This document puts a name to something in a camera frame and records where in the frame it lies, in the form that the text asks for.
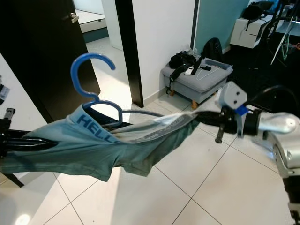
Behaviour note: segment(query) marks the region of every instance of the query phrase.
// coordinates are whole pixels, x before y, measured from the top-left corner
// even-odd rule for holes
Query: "white cabinet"
[[[264,28],[271,19],[272,16],[268,15],[263,19],[250,23],[248,28],[247,25],[249,20],[244,18],[237,19],[233,28],[230,44],[246,48],[256,47],[261,40],[260,36],[262,35]]]

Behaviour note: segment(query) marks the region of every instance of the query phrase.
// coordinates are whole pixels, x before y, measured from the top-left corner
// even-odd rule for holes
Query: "door frame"
[[[141,71],[132,0],[115,0],[132,102],[143,108]]]
[[[195,8],[194,8],[194,18],[193,18],[193,26],[192,26],[192,38],[191,38],[191,49],[194,49],[196,42],[196,31],[198,25],[198,16],[199,16],[199,8],[200,8],[200,0],[195,0]]]

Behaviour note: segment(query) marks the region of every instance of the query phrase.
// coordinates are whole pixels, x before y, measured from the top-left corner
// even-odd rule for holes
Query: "black bag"
[[[193,55],[188,55],[185,52],[177,53],[176,55],[171,57],[171,61],[169,62],[169,66],[172,69],[175,69],[173,73],[169,77],[169,87],[166,91],[168,94],[169,90],[171,90],[171,83],[173,83],[182,72],[185,72],[189,67],[196,63],[196,58]]]
[[[220,40],[216,37],[209,40],[203,48],[201,57],[225,63]]]
[[[259,19],[265,18],[268,14],[266,13],[267,10],[269,10],[274,3],[270,1],[260,1],[260,2],[253,2],[251,5],[249,5],[244,13],[243,18],[249,20],[246,31],[248,30],[249,24],[253,23]]]
[[[184,64],[194,65],[195,62],[196,62],[196,58],[193,55],[188,55],[184,52],[180,52],[171,57],[169,66],[172,69],[177,69],[178,67]]]

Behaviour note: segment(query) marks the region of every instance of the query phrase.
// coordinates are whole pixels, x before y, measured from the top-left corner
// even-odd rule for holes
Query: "teal wall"
[[[222,48],[229,46],[236,19],[249,0],[200,0],[195,47],[201,53],[211,38],[219,38]]]

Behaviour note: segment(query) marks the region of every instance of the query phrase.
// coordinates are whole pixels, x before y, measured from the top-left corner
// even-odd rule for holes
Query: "blue clothes hanger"
[[[80,67],[80,65],[83,62],[90,60],[90,59],[100,59],[100,60],[106,62],[109,65],[109,67],[111,68],[111,70],[115,70],[116,66],[108,57],[98,54],[98,53],[82,54],[81,56],[79,56],[77,59],[74,60],[74,62],[72,63],[72,66],[71,66],[71,78],[72,78],[75,90],[82,96],[94,98],[93,101],[83,104],[84,109],[89,108],[92,105],[96,105],[96,104],[105,104],[105,105],[110,105],[118,110],[119,121],[115,122],[115,123],[105,124],[105,127],[114,127],[114,126],[120,125],[123,122],[123,113],[139,113],[139,114],[146,114],[146,115],[152,115],[152,116],[157,116],[157,117],[163,116],[159,113],[144,111],[144,110],[122,110],[121,107],[118,106],[116,103],[107,101],[107,100],[100,100],[99,96],[96,93],[85,91],[79,83],[78,68]]]

